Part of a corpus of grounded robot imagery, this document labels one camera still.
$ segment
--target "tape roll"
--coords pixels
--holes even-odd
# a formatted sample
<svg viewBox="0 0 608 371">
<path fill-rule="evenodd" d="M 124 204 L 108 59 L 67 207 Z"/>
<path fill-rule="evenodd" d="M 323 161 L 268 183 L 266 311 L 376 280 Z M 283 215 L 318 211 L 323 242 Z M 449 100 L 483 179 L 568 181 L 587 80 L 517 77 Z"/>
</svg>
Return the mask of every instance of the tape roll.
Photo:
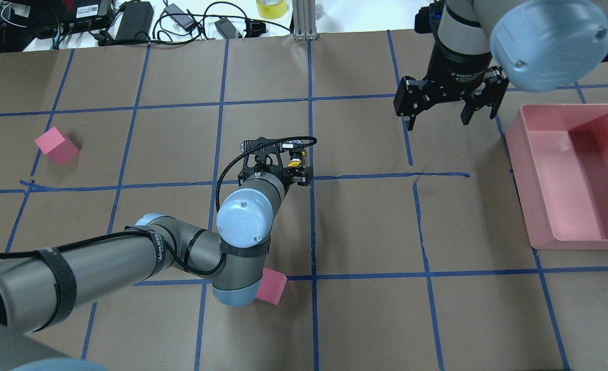
<svg viewBox="0 0 608 371">
<path fill-rule="evenodd" d="M 256 0 L 258 14 L 264 19 L 281 18 L 288 10 L 285 0 Z"/>
</svg>

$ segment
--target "black cable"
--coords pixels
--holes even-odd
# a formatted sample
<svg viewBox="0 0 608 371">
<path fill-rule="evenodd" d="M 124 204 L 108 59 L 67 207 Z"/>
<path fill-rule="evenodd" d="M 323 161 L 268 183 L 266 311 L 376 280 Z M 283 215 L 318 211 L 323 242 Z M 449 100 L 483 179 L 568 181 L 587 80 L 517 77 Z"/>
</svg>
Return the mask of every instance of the black cable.
<svg viewBox="0 0 608 371">
<path fill-rule="evenodd" d="M 236 157 L 221 172 L 221 175 L 219 176 L 219 179 L 217 180 L 217 188 L 215 189 L 215 206 L 217 207 L 217 211 L 219 211 L 219 207 L 220 207 L 219 206 L 219 192 L 221 191 L 221 183 L 223 183 L 223 178 L 231 170 L 231 167 L 235 166 L 235 164 L 238 163 L 240 160 L 242 160 L 244 157 L 249 157 L 249 155 L 251 155 L 252 153 L 255 153 L 255 152 L 257 152 L 257 151 L 259 151 L 259 150 L 261 150 L 263 148 L 267 148 L 268 146 L 275 145 L 275 144 L 278 144 L 278 143 L 287 142 L 287 141 L 310 141 L 309 143 L 305 143 L 304 145 L 302 145 L 302 148 L 307 148 L 309 146 L 312 146 L 312 145 L 315 145 L 316 143 L 318 143 L 318 139 L 316 137 L 309 137 L 309 136 L 286 137 L 286 138 L 280 138 L 280 139 L 272 139 L 271 141 L 264 142 L 263 144 L 258 145 L 258 146 L 254 147 L 254 148 L 251 148 L 250 150 L 247 150 L 244 153 L 242 153 L 242 155 L 239 155 L 238 157 Z"/>
<path fill-rule="evenodd" d="M 129 237 L 130 235 L 136 235 L 137 237 L 142 237 L 143 235 L 145 235 L 145 233 L 146 232 L 130 230 L 130 231 L 117 232 L 117 233 L 112 233 L 112 234 L 107 234 L 107 235 L 99 235 L 99 237 L 93 237 L 93 238 L 89 238 L 87 240 L 77 241 L 77 242 L 73 242 L 71 244 L 59 246 L 59 247 L 56 247 L 56 249 L 58 251 L 60 251 L 61 253 L 63 253 L 63 252 L 70 251 L 73 249 L 78 249 L 85 245 L 96 244 L 97 242 L 103 242 L 106 240 L 112 240 L 113 238 Z M 37 250 L 0 253 L 0 259 L 20 259 L 20 258 L 39 258 L 39 257 L 40 257 L 40 253 L 38 253 Z"/>
</svg>

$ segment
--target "cord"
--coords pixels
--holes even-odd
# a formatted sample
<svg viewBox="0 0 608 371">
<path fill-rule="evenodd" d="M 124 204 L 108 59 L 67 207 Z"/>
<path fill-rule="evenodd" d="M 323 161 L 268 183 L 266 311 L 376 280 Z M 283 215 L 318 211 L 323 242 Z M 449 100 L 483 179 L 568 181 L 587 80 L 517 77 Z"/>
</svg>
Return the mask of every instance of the cord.
<svg viewBox="0 0 608 371">
<path fill-rule="evenodd" d="M 11 3 L 7 3 L 7 4 L 4 6 L 4 8 L 2 9 L 2 12 L 1 12 L 1 17 L 2 17 L 2 19 L 4 20 L 4 22 L 5 22 L 5 23 L 7 23 L 7 24 L 12 24 L 13 26 L 16 26 L 16 27 L 20 27 L 20 28 L 26 28 L 26 26 L 22 26 L 21 24 L 17 24 L 17 23 L 12 23 L 11 21 L 9 21 L 8 19 L 6 19 L 6 18 L 4 17 L 4 12 L 5 12 L 5 11 L 6 11 L 6 9 L 7 9 L 8 7 L 10 7 L 10 6 L 11 6 Z"/>
<path fill-rule="evenodd" d="M 88 246 L 91 244 L 96 244 L 98 242 L 112 240 L 113 238 L 132 237 L 132 235 L 134 235 L 135 237 L 150 237 L 150 232 L 147 232 L 145 230 L 125 230 L 123 232 L 116 232 L 116 233 L 112 233 L 112 234 L 108 234 L 108 235 L 100 235 L 99 237 L 93 237 L 93 238 L 89 238 L 87 240 L 73 242 L 71 244 L 59 246 L 59 247 L 56 247 L 56 250 L 58 250 L 61 253 L 64 253 L 66 251 L 79 249 L 83 246 Z M 171 255 L 173 255 L 173 259 L 174 259 L 174 261 L 176 261 L 176 263 L 178 263 L 186 272 L 193 273 L 195 275 L 204 275 L 204 276 L 211 275 L 214 272 L 218 271 L 219 268 L 221 268 L 221 266 L 223 265 L 224 261 L 226 261 L 226 254 L 221 253 L 219 263 L 217 263 L 216 267 L 210 269 L 209 271 L 200 271 L 200 270 L 190 267 L 190 265 L 184 263 L 181 260 L 181 258 L 178 257 L 178 254 L 173 249 L 173 247 L 170 246 L 170 244 L 168 242 L 165 241 L 164 245 L 167 248 L 167 250 L 171 253 Z M 0 259 L 23 259 L 23 258 L 42 259 L 40 253 L 37 250 L 0 253 Z"/>
<path fill-rule="evenodd" d="M 239 155 L 238 157 L 236 157 L 221 172 L 221 175 L 219 176 L 219 180 L 217 180 L 217 188 L 215 189 L 215 205 L 217 207 L 217 211 L 219 211 L 219 192 L 221 191 L 221 183 L 223 182 L 223 178 L 226 176 L 226 174 L 228 174 L 228 172 L 231 170 L 231 167 L 235 166 L 235 164 L 238 163 L 243 158 L 249 157 L 249 155 L 251 155 L 252 153 L 256 153 L 257 151 L 259 151 L 263 148 L 267 148 L 268 146 L 287 142 L 287 141 L 310 141 L 309 143 L 302 145 L 302 148 L 307 148 L 309 146 L 312 146 L 312 145 L 315 145 L 316 143 L 318 143 L 318 139 L 316 137 L 309 137 L 309 136 L 272 139 L 271 141 L 264 142 L 263 144 L 258 145 L 255 148 L 251 148 L 250 150 L 247 150 L 244 153 L 242 153 L 242 155 Z"/>
</svg>

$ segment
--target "pink plastic tray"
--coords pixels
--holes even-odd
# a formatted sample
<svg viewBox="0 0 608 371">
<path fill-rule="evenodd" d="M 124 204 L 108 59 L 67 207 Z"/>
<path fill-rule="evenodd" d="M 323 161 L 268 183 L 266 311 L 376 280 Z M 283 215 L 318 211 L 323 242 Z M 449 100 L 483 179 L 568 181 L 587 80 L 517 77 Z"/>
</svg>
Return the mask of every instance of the pink plastic tray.
<svg viewBox="0 0 608 371">
<path fill-rule="evenodd" d="M 608 249 L 608 104 L 525 104 L 506 133 L 537 249 Z"/>
</svg>

